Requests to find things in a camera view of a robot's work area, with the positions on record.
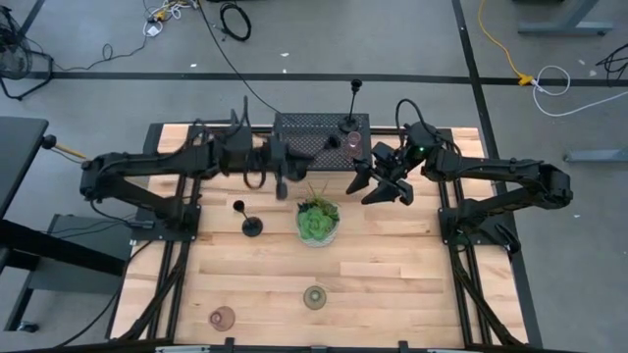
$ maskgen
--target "gray floor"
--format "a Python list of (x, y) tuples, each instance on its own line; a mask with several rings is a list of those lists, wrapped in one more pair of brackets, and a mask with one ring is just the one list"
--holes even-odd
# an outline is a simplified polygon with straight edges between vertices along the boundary
[[(147, 0), (149, 4), (160, 1)], [(4, 0), (23, 21), (34, 0)], [(510, 1), (488, 1), (485, 24), (512, 51), (529, 74), (544, 65), (560, 65), (574, 77), (589, 77), (595, 61), (625, 43), (628, 4), (600, 2), (592, 20), (614, 20), (606, 37), (539, 38), (519, 36), (516, 22), (543, 20), (562, 10)], [(405, 74), (467, 76), (455, 19), (448, 1), (437, 0), (269, 0), (241, 5), (253, 20), (246, 43), (223, 42), (234, 64), (245, 73)], [(475, 16), (479, 0), (463, 0), (469, 34), (481, 76), (511, 76), (502, 53), (483, 37)], [(209, 5), (212, 21), (217, 6)], [(64, 66), (99, 59), (105, 42), (117, 53), (141, 43), (141, 1), (47, 0), (28, 36)], [(183, 12), (146, 49), (132, 58), (106, 63), (97, 72), (229, 73), (206, 33), (199, 14)], [(11, 82), (23, 89), (34, 81)], [(251, 82), (271, 104), (285, 112), (341, 112), (347, 109), (346, 82)], [(628, 98), (564, 119), (539, 113), (531, 88), (485, 86), (487, 104), (502, 157), (517, 156), (555, 163), (572, 176), (575, 200), (554, 212), (516, 215), (524, 255), (546, 347), (578, 351), (626, 351), (628, 328), (628, 240), (622, 222), (628, 188), (623, 165), (567, 165), (567, 149), (624, 146)], [(548, 110), (566, 111), (620, 92), (574, 88), (560, 99), (542, 99)], [(24, 102), (0, 98), (0, 115), (38, 117), (62, 142), (94, 156), (107, 151), (138, 151), (150, 123), (219, 119), (240, 109), (248, 94), (237, 81), (56, 80)], [(371, 114), (373, 125), (391, 125), (396, 101), (409, 97), (426, 119), (438, 126), (479, 126), (469, 85), (365, 82), (356, 110)], [(250, 97), (251, 120), (269, 123), (273, 112)], [(404, 111), (405, 121), (414, 120)], [(55, 213), (93, 216), (78, 193), (76, 165), (42, 151), (20, 189), (9, 218), (44, 228)], [(125, 215), (131, 208), (107, 202), (104, 210)], [(0, 320), (25, 274), (0, 278)], [(107, 296), (36, 293), (26, 318), (38, 322), (36, 334), (0, 332), (0, 350), (45, 347), (73, 335), (106, 304)], [(102, 340), (101, 321), (81, 341)]]

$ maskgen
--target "black desk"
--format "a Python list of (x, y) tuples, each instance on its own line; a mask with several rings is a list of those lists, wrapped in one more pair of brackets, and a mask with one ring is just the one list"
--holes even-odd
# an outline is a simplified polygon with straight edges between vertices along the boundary
[[(4, 220), (47, 127), (48, 122), (42, 119), (0, 117), (0, 274), (5, 266), (29, 271), (5, 330), (18, 328), (34, 289), (76, 291), (72, 288), (83, 280), (79, 283), (85, 287), (83, 292), (115, 290), (129, 256), (129, 230), (113, 228), (101, 233), (107, 237), (73, 237), (67, 241), (57, 238), (66, 233), (51, 236)], [(96, 223), (102, 220), (55, 216), (48, 232)], [(90, 270), (112, 276), (86, 283), (86, 277), (94, 277)]]
[(18, 192), (47, 128), (43, 119), (0, 117), (0, 219)]

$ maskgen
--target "wooden table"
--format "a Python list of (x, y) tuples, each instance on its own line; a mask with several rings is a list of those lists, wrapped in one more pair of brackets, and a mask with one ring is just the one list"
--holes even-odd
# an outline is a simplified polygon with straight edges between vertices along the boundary
[[(186, 131), (187, 126), (163, 126), (158, 150), (176, 150)], [(465, 156), (483, 156), (477, 129), (453, 128), (452, 133)], [(374, 135), (373, 145), (377, 141), (398, 145), (393, 135)], [(462, 347), (449, 255), (437, 220), (437, 185), (417, 168), (407, 179), (414, 186), (412, 205), (363, 206), (360, 199), (373, 182), (346, 195), (353, 177), (319, 172), (306, 179), (315, 189), (329, 181), (325, 196), (340, 204), (338, 236), (325, 248), (309, 248), (297, 238), (296, 203), (307, 195), (307, 182), (290, 184), (285, 201), (275, 199), (271, 176), (256, 191), (240, 175), (203, 182), (199, 236), (187, 263), (176, 343), (223, 344), (235, 337), (237, 345), (397, 347), (407, 340), (410, 347)], [(173, 195), (177, 179), (154, 176), (148, 188)], [(493, 195), (488, 181), (462, 183), (466, 197)], [(262, 219), (262, 235), (241, 233), (243, 217), (232, 208), (236, 200), (246, 203), (248, 215)], [(129, 266), (112, 337), (129, 329), (153, 296), (163, 246), (151, 244)], [(511, 333), (526, 341), (506, 253), (498, 246), (477, 246), (476, 254), (487, 301)], [(315, 284), (328, 294), (318, 311), (302, 300), (304, 290)], [(235, 310), (236, 322), (218, 332), (208, 316), (224, 305)], [(474, 340), (480, 342), (475, 307), (469, 308)], [(167, 312), (162, 310), (161, 335)]]

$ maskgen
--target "succulent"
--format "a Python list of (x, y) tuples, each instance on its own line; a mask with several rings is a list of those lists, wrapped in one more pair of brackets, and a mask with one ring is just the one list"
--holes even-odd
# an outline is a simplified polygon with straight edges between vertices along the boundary
[(298, 228), (305, 240), (325, 240), (333, 226), (334, 220), (318, 207), (310, 207), (306, 212), (298, 214)]

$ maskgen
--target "cable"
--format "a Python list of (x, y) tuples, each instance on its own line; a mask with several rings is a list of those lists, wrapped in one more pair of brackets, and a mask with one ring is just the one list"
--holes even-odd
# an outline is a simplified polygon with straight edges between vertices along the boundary
[(400, 146), (403, 146), (403, 133), (401, 131), (401, 127), (399, 125), (399, 109), (401, 108), (401, 105), (403, 103), (409, 103), (414, 110), (416, 111), (417, 116), (419, 117), (419, 121), (421, 122), (421, 125), (423, 126), (423, 128), (429, 132), (432, 136), (434, 136), (434, 138), (436, 139), (440, 139), (445, 141), (446, 143), (448, 143), (449, 145), (451, 145), (451, 147), (453, 147), (453, 149), (455, 150), (457, 156), (458, 156), (458, 168), (460, 168), (460, 166), (462, 165), (462, 150), (460, 149), (460, 147), (453, 142), (453, 138), (448, 138), (443, 136), (441, 133), (439, 133), (438, 131), (433, 132), (428, 125), (425, 123), (425, 119), (423, 119), (423, 114), (421, 114), (421, 109), (419, 109), (419, 106), (414, 103), (414, 101), (412, 101), (411, 99), (408, 98), (403, 98), (401, 99), (397, 104), (396, 104), (396, 108), (394, 109), (394, 123), (396, 124), (396, 130), (397, 133), (399, 134), (399, 142), (400, 142)]
[(75, 150), (73, 150), (72, 148), (70, 148), (68, 146), (64, 146), (64, 145), (62, 145), (60, 143), (55, 144), (55, 146), (53, 148), (56, 148), (59, 151), (67, 153), (69, 155), (73, 155), (73, 156), (75, 156), (77, 158), (87, 159), (87, 157), (84, 154), (82, 154), (82, 153), (80, 153), (78, 151), (75, 151)]
[[(615, 59), (615, 55), (617, 55), (620, 51), (625, 50), (627, 48), (628, 48), (628, 44), (624, 44), (620, 46), (619, 48), (615, 49), (615, 51), (610, 53), (607, 57), (600, 60), (596, 64), (596, 66), (603, 65), (604, 69), (606, 70), (606, 84), (608, 85), (608, 87), (612, 87), (612, 84), (610, 81), (610, 74), (618, 74), (617, 77), (615, 78), (615, 81), (619, 81), (621, 77), (624, 75), (624, 71), (626, 71), (626, 68), (628, 68), (628, 57)], [(618, 62), (626, 62), (626, 63), (624, 63), (618, 69), (613, 69), (612, 64), (618, 63)]]
[(499, 41), (493, 38), (493, 36), (484, 28), (484, 23), (482, 23), (482, 13), (484, 12), (485, 4), (486, 4), (486, 0), (482, 0), (482, 2), (480, 3), (480, 8), (478, 9), (478, 24), (480, 25), (482, 32), (490, 39), (491, 42), (493, 42), (496, 46), (501, 48), (501, 50), (503, 50), (503, 52), (506, 54), (506, 59), (508, 59), (508, 64), (510, 64), (510, 67), (512, 68), (512, 70), (519, 76), (519, 85), (530, 84), (530, 82), (532, 82), (534, 78), (532, 76), (525, 75), (519, 72), (517, 68), (514, 66), (514, 63), (512, 62), (512, 58), (510, 57), (510, 51), (505, 46), (503, 46), (503, 44), (499, 43)]
[[(235, 34), (227, 26), (227, 23), (225, 22), (225, 13), (227, 12), (227, 10), (231, 10), (231, 9), (236, 10), (242, 16), (242, 19), (246, 23), (246, 35), (245, 36), (239, 36), (239, 35)], [(240, 8), (240, 6), (237, 5), (237, 3), (224, 3), (223, 5), (221, 5), (221, 7), (220, 7), (220, 21), (223, 23), (223, 33), (227, 34), (231, 38), (233, 38), (235, 40), (238, 40), (238, 41), (246, 41), (248, 38), (251, 37), (251, 20), (248, 18), (248, 16), (244, 12), (244, 10), (242, 10), (242, 8)]]
[(135, 55), (135, 53), (137, 53), (138, 51), (140, 51), (140, 50), (142, 50), (142, 49), (144, 49), (146, 47), (146, 40), (147, 40), (147, 37), (144, 36), (144, 40), (142, 41), (140, 46), (138, 46), (137, 48), (133, 49), (128, 54), (118, 54), (118, 55), (114, 55), (114, 47), (111, 44), (105, 43), (102, 46), (102, 49), (101, 49), (102, 59), (101, 60), (97, 60), (97, 61), (91, 63), (87, 67), (71, 67), (71, 68), (67, 68), (66, 69), (66, 68), (62, 67), (61, 65), (57, 64), (56, 62), (54, 63), (54, 66), (57, 69), (61, 70), (62, 72), (70, 72), (70, 71), (75, 71), (75, 70), (89, 71), (89, 70), (91, 70), (91, 68), (95, 67), (98, 64), (110, 62), (112, 60), (116, 60), (116, 59), (120, 59), (120, 58), (129, 58), (129, 57)]
[[(544, 163), (543, 161), (532, 161), (532, 162), (528, 162), (528, 163), (521, 163), (521, 164), (518, 164), (518, 165), (511, 165), (511, 167), (514, 168), (514, 169), (520, 169), (520, 168), (527, 168), (527, 167), (541, 165), (543, 163)], [(483, 164), (483, 165), (480, 165), (480, 166), (473, 166), (473, 167), (458, 169), (456, 171), (456, 173), (457, 174), (461, 174), (461, 173), (464, 173), (464, 172), (469, 172), (469, 171), (482, 169), (482, 168), (503, 168), (503, 167), (504, 167), (504, 165), (487, 163), (487, 164)]]
[(70, 235), (64, 235), (64, 236), (59, 236), (58, 239), (67, 239), (67, 238), (71, 238), (71, 237), (75, 237), (75, 236), (95, 234), (95, 233), (98, 233), (98, 232), (101, 232), (101, 231), (105, 231), (107, 229), (111, 229), (112, 227), (117, 227), (117, 226), (121, 226), (122, 225), (122, 223), (120, 223), (118, 221), (108, 221), (108, 223), (111, 223), (112, 225), (108, 225), (108, 226), (106, 226), (104, 228), (101, 228), (101, 229), (84, 231), (84, 232), (80, 232), (80, 233), (76, 233), (76, 234), (70, 234)]
[(91, 207), (92, 210), (94, 210), (95, 213), (97, 213), (98, 215), (104, 217), (104, 218), (108, 218), (110, 220), (114, 220), (114, 221), (118, 221), (118, 222), (122, 222), (123, 224), (125, 224), (127, 227), (131, 227), (131, 224), (129, 223), (129, 221), (125, 220), (125, 219), (121, 219), (119, 217), (115, 217), (115, 216), (110, 216), (107, 215), (106, 213), (98, 210), (96, 208), (96, 205), (94, 205), (94, 200), (89, 201), (89, 206)]
[[(556, 69), (556, 70), (558, 70), (558, 71), (560, 71), (560, 72), (562, 72), (564, 74), (564, 76), (567, 78), (567, 86), (565, 87), (565, 89), (563, 89), (560, 92), (550, 92), (550, 91), (544, 89), (541, 86), (541, 76), (543, 75), (543, 73), (547, 69)], [(532, 84), (534, 85), (534, 88), (532, 89), (532, 98), (534, 99), (534, 103), (537, 105), (537, 108), (539, 108), (539, 110), (543, 114), (545, 114), (545, 115), (547, 115), (549, 117), (554, 117), (554, 118), (566, 117), (566, 116), (569, 116), (569, 115), (581, 112), (581, 111), (583, 111), (585, 109), (589, 109), (589, 108), (595, 107), (595, 106), (597, 106), (599, 104), (610, 102), (612, 100), (615, 100), (615, 99), (617, 99), (619, 97), (622, 97), (622, 96), (625, 96), (626, 94), (628, 94), (628, 91), (625, 91), (625, 92), (616, 94), (616, 95), (614, 95), (612, 97), (608, 97), (608, 98), (603, 99), (601, 101), (594, 102), (594, 103), (591, 103), (591, 104), (587, 104), (586, 106), (583, 106), (583, 107), (580, 107), (578, 109), (574, 109), (572, 111), (565, 112), (565, 113), (549, 113), (549, 112), (547, 112), (545, 109), (543, 109), (541, 107), (541, 104), (539, 103), (539, 100), (537, 98), (537, 92), (542, 92), (542, 93), (545, 93), (546, 95), (552, 96), (552, 97), (561, 96), (561, 95), (567, 93), (567, 91), (571, 87), (571, 76), (569, 75), (569, 73), (565, 69), (563, 69), (561, 67), (558, 67), (558, 66), (549, 65), (549, 66), (546, 66), (546, 67), (542, 68), (539, 71), (539, 74), (537, 75), (537, 79), (533, 80)]]
[(237, 77), (242, 81), (242, 83), (244, 83), (246, 88), (248, 88), (248, 90), (251, 92), (251, 94), (253, 94), (255, 96), (255, 98), (257, 98), (260, 102), (262, 102), (265, 106), (267, 106), (268, 108), (273, 110), (275, 113), (279, 114), (280, 116), (283, 116), (284, 114), (282, 112), (277, 110), (277, 108), (273, 107), (272, 105), (268, 104), (265, 100), (262, 99), (262, 97), (260, 97), (255, 92), (255, 90), (253, 90), (253, 88), (251, 88), (251, 86), (248, 84), (246, 79), (244, 79), (244, 77), (239, 73), (239, 71), (236, 69), (234, 64), (232, 64), (231, 60), (229, 60), (229, 58), (227, 57), (227, 54), (225, 54), (225, 51), (220, 46), (220, 43), (218, 42), (218, 39), (216, 38), (216, 35), (214, 34), (214, 31), (212, 30), (211, 25), (209, 25), (209, 20), (207, 20), (207, 16), (205, 15), (205, 11), (203, 10), (203, 6), (201, 5), (201, 3), (202, 3), (202, 1), (198, 2), (198, 9), (200, 9), (200, 14), (203, 17), (203, 21), (205, 22), (205, 25), (207, 26), (207, 29), (209, 29), (209, 33), (212, 35), (212, 39), (214, 39), (214, 43), (216, 43), (216, 46), (218, 47), (218, 50), (223, 55), (223, 58), (225, 58), (225, 61), (227, 62), (227, 64), (229, 64), (229, 66), (232, 68), (232, 70), (237, 75)]
[[(130, 257), (129, 260), (127, 261), (127, 263), (125, 264), (125, 269), (123, 271), (123, 273), (125, 273), (127, 271), (127, 268), (129, 267), (129, 264), (131, 263), (131, 261), (135, 258), (135, 256), (137, 256), (137, 254), (139, 254), (142, 250), (144, 250), (148, 245), (150, 245), (152, 243), (151, 241), (148, 241), (147, 243), (145, 243), (144, 245), (142, 245), (139, 249), (137, 249), (137, 251), (135, 251)], [(120, 293), (122, 292), (122, 288), (124, 286), (125, 282), (123, 280), (120, 280), (120, 286), (118, 287), (118, 289), (116, 290), (116, 292), (114, 293), (114, 295), (111, 296), (111, 299), (109, 300), (109, 302), (107, 303), (107, 305), (105, 306), (105, 308), (100, 312), (100, 314), (98, 314), (96, 316), (96, 318), (94, 318), (94, 320), (91, 321), (91, 323), (87, 324), (86, 327), (84, 327), (82, 330), (80, 330), (77, 334), (73, 335), (72, 337), (66, 339), (65, 341), (57, 344), (54, 348), (59, 348), (59, 347), (63, 347), (68, 345), (69, 343), (72, 343), (75, 339), (81, 337), (84, 333), (86, 333), (91, 327), (94, 326), (94, 324), (96, 324), (98, 322), (98, 320), (100, 320), (100, 318), (102, 318), (103, 315), (105, 315), (105, 313), (107, 312), (107, 310), (109, 309), (109, 307), (111, 306), (111, 304), (113, 304), (114, 300), (120, 295)]]
[(72, 163), (82, 164), (82, 161), (78, 161), (78, 160), (76, 160), (76, 159), (74, 159), (74, 158), (68, 157), (68, 156), (66, 156), (64, 153), (61, 153), (61, 152), (59, 152), (59, 151), (57, 151), (57, 150), (55, 150), (55, 149), (51, 149), (50, 151), (52, 151), (52, 152), (54, 152), (54, 153), (56, 153), (56, 154), (60, 155), (61, 157), (63, 157), (63, 158), (65, 158), (65, 159), (67, 159), (68, 161), (70, 161), (70, 162), (72, 162)]

